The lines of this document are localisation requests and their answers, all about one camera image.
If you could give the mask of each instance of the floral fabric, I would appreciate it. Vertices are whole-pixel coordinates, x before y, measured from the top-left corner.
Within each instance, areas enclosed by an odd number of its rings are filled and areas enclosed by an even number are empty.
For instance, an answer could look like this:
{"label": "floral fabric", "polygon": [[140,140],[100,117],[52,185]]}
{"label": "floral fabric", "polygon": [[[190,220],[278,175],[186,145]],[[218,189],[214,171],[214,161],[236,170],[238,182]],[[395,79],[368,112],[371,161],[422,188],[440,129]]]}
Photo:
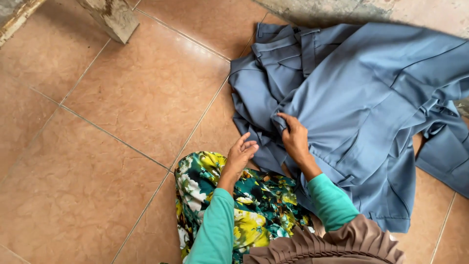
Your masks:
{"label": "floral fabric", "polygon": [[[178,162],[176,212],[182,259],[202,224],[220,173],[227,158],[214,152],[194,152]],[[306,209],[296,203],[295,180],[277,174],[244,169],[234,187],[233,263],[242,263],[250,247],[269,245],[277,237],[290,237],[295,226],[312,221]]]}

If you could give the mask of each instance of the teal sleeve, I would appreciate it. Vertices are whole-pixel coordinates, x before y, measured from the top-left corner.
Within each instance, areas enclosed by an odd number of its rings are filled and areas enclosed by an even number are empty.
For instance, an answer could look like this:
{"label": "teal sleeve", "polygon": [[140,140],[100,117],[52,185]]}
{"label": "teal sleeve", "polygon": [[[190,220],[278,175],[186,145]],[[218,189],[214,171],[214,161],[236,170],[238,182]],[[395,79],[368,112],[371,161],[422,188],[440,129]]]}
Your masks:
{"label": "teal sleeve", "polygon": [[232,262],[234,209],[235,201],[231,195],[224,189],[216,188],[186,264]]}
{"label": "teal sleeve", "polygon": [[324,173],[308,182],[308,190],[326,232],[341,228],[359,214],[345,192]]}

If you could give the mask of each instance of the brown hijab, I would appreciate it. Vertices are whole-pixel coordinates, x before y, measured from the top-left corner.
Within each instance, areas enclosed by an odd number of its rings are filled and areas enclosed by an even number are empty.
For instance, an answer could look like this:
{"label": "brown hijab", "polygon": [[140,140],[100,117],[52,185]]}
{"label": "brown hijab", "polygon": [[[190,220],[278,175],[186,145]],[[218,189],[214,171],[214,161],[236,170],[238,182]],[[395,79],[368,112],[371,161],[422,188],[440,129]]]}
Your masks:
{"label": "brown hijab", "polygon": [[352,221],[323,238],[295,227],[292,238],[280,237],[267,247],[251,248],[245,264],[402,264],[404,252],[397,249],[389,231],[357,215]]}

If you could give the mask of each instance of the pile of clothes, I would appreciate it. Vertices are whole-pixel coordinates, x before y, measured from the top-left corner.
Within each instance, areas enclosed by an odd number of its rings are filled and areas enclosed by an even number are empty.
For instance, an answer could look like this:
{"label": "pile of clothes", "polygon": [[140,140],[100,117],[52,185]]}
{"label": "pile of clothes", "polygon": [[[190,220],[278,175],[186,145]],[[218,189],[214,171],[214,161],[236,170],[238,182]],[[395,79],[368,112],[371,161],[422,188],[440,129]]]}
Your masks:
{"label": "pile of clothes", "polygon": [[[297,179],[297,201],[315,212],[286,153],[276,115],[298,117],[322,171],[383,230],[406,233],[416,170],[469,198],[469,131],[453,100],[469,96],[469,43],[407,25],[326,29],[257,25],[251,53],[231,62],[233,120],[260,148],[263,171]],[[426,138],[415,158],[412,136]]]}

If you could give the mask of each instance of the wooden post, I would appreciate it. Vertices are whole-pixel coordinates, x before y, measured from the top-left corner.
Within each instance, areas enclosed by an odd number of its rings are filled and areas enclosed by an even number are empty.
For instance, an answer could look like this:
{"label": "wooden post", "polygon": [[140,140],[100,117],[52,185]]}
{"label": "wooden post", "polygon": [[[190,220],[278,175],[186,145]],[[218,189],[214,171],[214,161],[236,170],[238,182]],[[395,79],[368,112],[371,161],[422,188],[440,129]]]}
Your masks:
{"label": "wooden post", "polygon": [[139,22],[125,0],[76,0],[112,39],[126,44]]}

